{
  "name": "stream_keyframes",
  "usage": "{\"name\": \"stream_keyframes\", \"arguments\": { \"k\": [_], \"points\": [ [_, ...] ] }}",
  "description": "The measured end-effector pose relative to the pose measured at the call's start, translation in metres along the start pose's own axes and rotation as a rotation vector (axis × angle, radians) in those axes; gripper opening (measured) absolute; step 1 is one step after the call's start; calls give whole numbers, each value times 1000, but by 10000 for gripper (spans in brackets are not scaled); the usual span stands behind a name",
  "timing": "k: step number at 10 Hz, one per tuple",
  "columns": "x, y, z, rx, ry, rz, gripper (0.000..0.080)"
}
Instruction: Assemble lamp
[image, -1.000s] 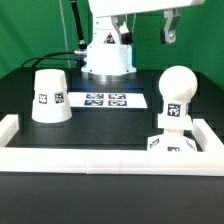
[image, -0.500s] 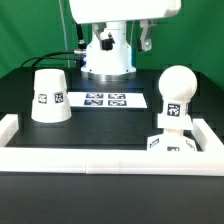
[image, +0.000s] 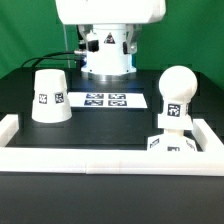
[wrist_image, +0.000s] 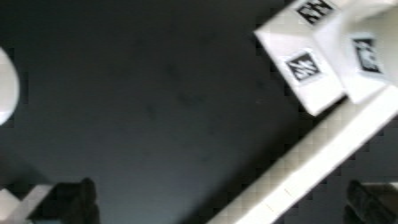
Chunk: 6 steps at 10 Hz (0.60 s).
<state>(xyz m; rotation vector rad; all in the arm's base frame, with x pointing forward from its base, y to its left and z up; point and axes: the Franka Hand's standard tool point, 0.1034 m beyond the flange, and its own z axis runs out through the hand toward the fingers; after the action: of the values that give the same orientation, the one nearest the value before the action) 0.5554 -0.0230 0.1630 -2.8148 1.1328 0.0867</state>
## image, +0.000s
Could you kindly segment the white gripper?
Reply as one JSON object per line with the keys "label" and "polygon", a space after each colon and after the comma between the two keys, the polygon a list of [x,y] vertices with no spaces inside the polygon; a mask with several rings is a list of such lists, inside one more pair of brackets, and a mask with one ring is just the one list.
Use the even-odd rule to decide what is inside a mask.
{"label": "white gripper", "polygon": [[123,53],[135,54],[142,26],[161,21],[166,0],[55,0],[63,24],[78,25],[79,46],[88,52],[99,50],[99,40],[89,24],[127,24]]}

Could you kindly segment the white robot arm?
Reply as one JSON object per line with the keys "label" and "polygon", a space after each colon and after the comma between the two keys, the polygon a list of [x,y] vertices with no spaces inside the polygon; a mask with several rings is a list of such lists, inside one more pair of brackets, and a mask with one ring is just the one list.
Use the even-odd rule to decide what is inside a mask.
{"label": "white robot arm", "polygon": [[86,45],[84,76],[105,80],[133,74],[132,55],[143,24],[161,21],[166,0],[55,0],[61,22],[77,25]]}

